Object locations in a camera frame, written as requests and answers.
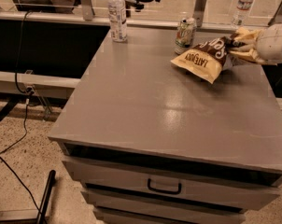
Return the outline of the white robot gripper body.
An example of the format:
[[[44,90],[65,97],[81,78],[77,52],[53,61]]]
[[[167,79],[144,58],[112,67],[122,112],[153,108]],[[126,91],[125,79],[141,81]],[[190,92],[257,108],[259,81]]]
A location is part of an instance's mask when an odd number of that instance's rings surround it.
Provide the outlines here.
[[[282,23],[274,24],[259,33],[256,50],[267,63],[282,63]]]

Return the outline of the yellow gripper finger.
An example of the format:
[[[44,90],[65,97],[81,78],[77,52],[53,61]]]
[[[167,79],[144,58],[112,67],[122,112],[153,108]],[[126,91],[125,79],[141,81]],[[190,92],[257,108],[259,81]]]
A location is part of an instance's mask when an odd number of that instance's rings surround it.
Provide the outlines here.
[[[256,47],[254,44],[244,45],[239,48],[231,48],[230,53],[248,62],[265,63],[265,60],[256,51]]]
[[[236,37],[234,39],[245,44],[254,44],[261,32],[262,29],[248,30],[240,27],[235,31]]]

